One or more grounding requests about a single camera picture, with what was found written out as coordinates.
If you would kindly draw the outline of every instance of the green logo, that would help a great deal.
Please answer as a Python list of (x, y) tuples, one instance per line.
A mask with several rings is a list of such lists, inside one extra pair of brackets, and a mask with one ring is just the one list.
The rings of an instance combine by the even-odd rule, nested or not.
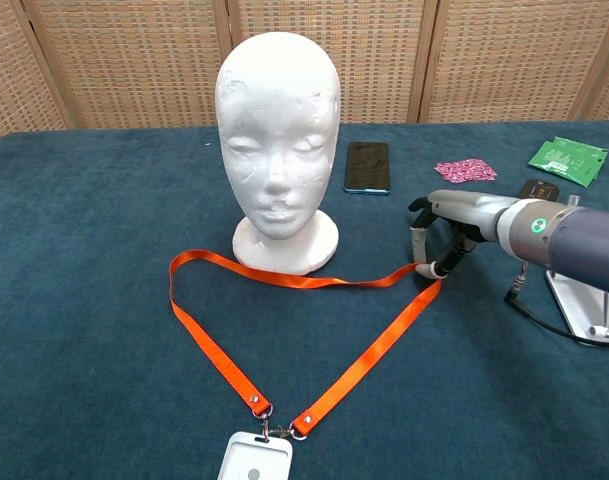
[(533, 233), (542, 233), (544, 230), (546, 230), (546, 224), (546, 219), (540, 217), (531, 223), (531, 231)]

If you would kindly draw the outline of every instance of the robotic arm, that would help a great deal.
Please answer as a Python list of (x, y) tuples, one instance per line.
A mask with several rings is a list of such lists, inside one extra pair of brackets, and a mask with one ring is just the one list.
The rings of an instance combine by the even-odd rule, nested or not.
[[(495, 242), (509, 255), (609, 292), (609, 213), (539, 199), (436, 190), (415, 200), (411, 226), (417, 272), (444, 278), (478, 243)], [(426, 229), (437, 219), (454, 230), (448, 251), (428, 263)]]

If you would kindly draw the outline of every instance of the metal stand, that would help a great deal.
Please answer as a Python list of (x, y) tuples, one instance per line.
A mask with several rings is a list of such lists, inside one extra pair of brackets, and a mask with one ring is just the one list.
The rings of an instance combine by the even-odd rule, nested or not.
[(551, 271), (546, 279), (573, 335), (609, 342), (609, 293)]

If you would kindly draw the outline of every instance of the orange lanyard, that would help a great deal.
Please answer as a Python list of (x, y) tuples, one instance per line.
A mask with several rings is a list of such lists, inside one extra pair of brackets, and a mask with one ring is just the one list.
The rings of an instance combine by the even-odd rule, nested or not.
[[(193, 336), (197, 344), (213, 365), (226, 378), (235, 389), (237, 394), (249, 406), (253, 415), (257, 418), (266, 419), (272, 411), (271, 403), (266, 399), (259, 389), (251, 382), (231, 358), (220, 348), (220, 346), (206, 333), (200, 324), (173, 300), (173, 276), (182, 266), (193, 260), (205, 260), (219, 265), (227, 270), (256, 280), (258, 282), (275, 285), (279, 287), (309, 290), (330, 287), (335, 285), (357, 286), (367, 288), (386, 288), (396, 284), (403, 277), (415, 270), (416, 264), (406, 265), (392, 274), (370, 282), (347, 282), (340, 278), (332, 277), (301, 277), (284, 273), (265, 272), (245, 267), (239, 263), (228, 260), (217, 253), (208, 250), (187, 250), (176, 256), (169, 267), (170, 290), (169, 296), (173, 312), (180, 322)], [(377, 364), (377, 362), (389, 351), (389, 349), (408, 330), (415, 319), (430, 305), (437, 297), (441, 287), (441, 280), (436, 280), (424, 289), (415, 299), (400, 313), (386, 330), (368, 347), (362, 355), (342, 374), (342, 376), (309, 408), (304, 410), (292, 423), (289, 429), (292, 436), (295, 429), (301, 435), (309, 432), (348, 395), (348, 393), (366, 376), (366, 374)]]

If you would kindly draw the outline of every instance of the mannequin nose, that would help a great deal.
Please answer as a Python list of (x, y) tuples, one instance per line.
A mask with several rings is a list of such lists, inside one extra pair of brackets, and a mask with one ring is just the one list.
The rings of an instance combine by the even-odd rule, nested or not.
[(273, 195), (289, 190), (284, 159), (279, 152), (272, 153), (268, 159), (268, 178), (265, 187), (266, 191)]

